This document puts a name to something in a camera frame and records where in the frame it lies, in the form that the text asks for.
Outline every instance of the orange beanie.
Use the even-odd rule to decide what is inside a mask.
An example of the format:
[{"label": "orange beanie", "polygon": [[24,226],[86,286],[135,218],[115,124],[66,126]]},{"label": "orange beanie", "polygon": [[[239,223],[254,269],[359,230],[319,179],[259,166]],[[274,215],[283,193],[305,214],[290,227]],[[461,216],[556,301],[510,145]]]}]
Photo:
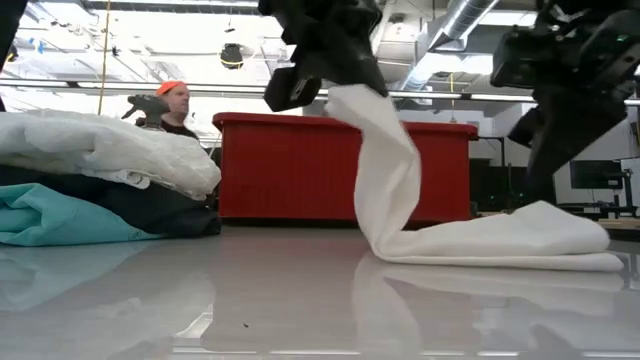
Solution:
[{"label": "orange beanie", "polygon": [[164,95],[178,85],[187,86],[187,84],[182,81],[166,81],[162,83],[162,86],[160,86],[158,90],[156,90],[156,95]]}]

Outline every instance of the pile of cloth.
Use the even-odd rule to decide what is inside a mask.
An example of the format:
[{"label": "pile of cloth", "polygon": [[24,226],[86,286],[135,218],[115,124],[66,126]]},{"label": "pile of cloth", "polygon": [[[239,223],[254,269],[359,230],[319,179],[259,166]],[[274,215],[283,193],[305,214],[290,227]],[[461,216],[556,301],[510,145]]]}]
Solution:
[{"label": "pile of cloth", "polygon": [[53,110],[0,113],[0,243],[217,235],[220,169],[197,140]]}]

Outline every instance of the white tabletop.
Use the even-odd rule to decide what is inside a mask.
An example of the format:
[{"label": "white tabletop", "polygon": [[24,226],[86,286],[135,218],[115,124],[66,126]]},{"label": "white tabletop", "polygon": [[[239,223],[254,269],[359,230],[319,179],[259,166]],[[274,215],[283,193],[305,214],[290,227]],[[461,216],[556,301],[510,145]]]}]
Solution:
[{"label": "white tabletop", "polygon": [[355,230],[0,247],[0,359],[640,358],[622,274],[393,265]]}]

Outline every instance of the red storage container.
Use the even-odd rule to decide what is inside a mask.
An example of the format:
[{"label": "red storage container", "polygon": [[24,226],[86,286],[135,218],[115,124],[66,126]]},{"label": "red storage container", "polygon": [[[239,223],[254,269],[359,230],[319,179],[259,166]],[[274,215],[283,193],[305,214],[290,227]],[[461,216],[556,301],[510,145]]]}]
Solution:
[{"label": "red storage container", "polygon": [[[360,131],[326,117],[220,113],[220,216],[355,220]],[[412,222],[469,219],[471,125],[405,123],[422,158]]]}]

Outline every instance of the yellow cable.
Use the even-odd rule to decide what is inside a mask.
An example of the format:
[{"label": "yellow cable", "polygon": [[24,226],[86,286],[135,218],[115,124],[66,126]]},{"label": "yellow cable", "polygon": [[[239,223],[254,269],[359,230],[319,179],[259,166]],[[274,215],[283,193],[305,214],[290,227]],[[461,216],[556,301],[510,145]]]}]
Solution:
[{"label": "yellow cable", "polygon": [[[451,93],[453,93],[453,73],[449,76],[449,84],[451,85]],[[456,101],[451,99],[451,122],[455,121]]]},{"label": "yellow cable", "polygon": [[104,97],[104,83],[107,78],[107,46],[109,45],[109,18],[111,16],[111,0],[107,0],[107,25],[104,32],[104,48],[102,49],[102,83],[100,84],[100,100],[98,101],[98,115],[102,115],[102,98]]}]

